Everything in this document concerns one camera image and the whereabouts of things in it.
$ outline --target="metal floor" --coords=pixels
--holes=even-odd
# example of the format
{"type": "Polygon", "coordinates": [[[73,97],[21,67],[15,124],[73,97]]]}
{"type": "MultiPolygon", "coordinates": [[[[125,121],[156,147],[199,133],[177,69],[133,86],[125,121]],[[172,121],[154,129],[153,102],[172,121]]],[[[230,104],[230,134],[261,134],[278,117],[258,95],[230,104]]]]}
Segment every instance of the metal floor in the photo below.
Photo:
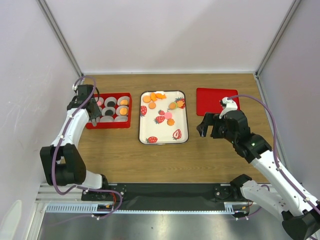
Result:
{"type": "Polygon", "coordinates": [[[38,240],[290,240],[265,210],[238,220],[228,214],[113,214],[107,219],[46,213],[38,240]]]}

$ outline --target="red box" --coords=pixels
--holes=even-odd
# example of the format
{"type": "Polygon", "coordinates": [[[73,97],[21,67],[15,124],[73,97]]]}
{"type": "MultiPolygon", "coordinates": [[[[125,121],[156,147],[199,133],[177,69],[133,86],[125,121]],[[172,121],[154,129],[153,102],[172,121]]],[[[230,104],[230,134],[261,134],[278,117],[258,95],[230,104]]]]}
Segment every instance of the red box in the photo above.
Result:
{"type": "MultiPolygon", "coordinates": [[[[234,89],[197,88],[196,89],[196,114],[204,116],[206,113],[220,114],[223,110],[220,100],[224,97],[238,95],[234,89]]],[[[239,98],[233,99],[240,110],[239,98]]]]}
{"type": "Polygon", "coordinates": [[[85,127],[87,129],[128,129],[131,125],[131,110],[132,110],[132,97],[128,92],[120,93],[100,93],[100,97],[105,101],[109,97],[114,97],[117,100],[121,97],[129,97],[129,106],[128,106],[128,121],[123,122],[98,122],[96,126],[93,126],[92,123],[87,123],[85,127]]]}

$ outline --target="red cutting board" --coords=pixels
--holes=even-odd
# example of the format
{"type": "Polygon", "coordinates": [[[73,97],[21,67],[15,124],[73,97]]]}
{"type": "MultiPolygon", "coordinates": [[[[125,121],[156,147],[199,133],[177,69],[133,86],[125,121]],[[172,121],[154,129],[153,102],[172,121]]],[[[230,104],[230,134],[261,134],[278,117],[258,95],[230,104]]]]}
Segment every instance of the red cutting board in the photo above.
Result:
{"type": "MultiPolygon", "coordinates": [[[[196,114],[204,116],[206,113],[220,114],[223,110],[220,101],[224,97],[238,95],[234,89],[197,88],[196,89],[196,114]]],[[[239,98],[233,99],[240,110],[239,98]]]]}

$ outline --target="wooden table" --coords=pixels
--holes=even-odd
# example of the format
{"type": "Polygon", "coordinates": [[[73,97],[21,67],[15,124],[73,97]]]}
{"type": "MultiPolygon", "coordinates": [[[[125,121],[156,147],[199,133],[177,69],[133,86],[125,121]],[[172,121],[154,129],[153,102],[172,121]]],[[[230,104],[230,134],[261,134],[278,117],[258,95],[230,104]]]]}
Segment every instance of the wooden table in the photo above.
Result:
{"type": "MultiPolygon", "coordinates": [[[[106,175],[109,182],[227,183],[247,174],[259,183],[267,180],[236,154],[224,139],[200,137],[196,126],[196,89],[237,89],[239,94],[260,97],[252,74],[139,74],[97,75],[100,93],[129,92],[131,127],[84,129],[79,152],[88,170],[106,175]],[[146,146],[138,140],[140,95],[148,90],[181,90],[185,93],[189,140],[185,144],[146,146]]],[[[262,106],[240,98],[240,107],[251,131],[272,145],[272,134],[262,106]]]]}

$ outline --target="white wall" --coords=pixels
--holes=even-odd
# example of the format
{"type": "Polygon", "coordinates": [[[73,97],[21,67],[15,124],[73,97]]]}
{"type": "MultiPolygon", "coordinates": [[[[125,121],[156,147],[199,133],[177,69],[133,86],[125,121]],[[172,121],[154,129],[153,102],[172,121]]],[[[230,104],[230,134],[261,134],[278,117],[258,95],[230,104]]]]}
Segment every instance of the white wall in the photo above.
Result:
{"type": "Polygon", "coordinates": [[[320,198],[320,1],[300,4],[262,71],[289,170],[320,198]]]}
{"type": "Polygon", "coordinates": [[[293,0],[47,0],[84,73],[255,71],[293,0]]]}
{"type": "Polygon", "coordinates": [[[40,149],[57,136],[77,76],[35,0],[2,0],[0,13],[0,223],[22,200],[21,240],[44,181],[40,149]]]}

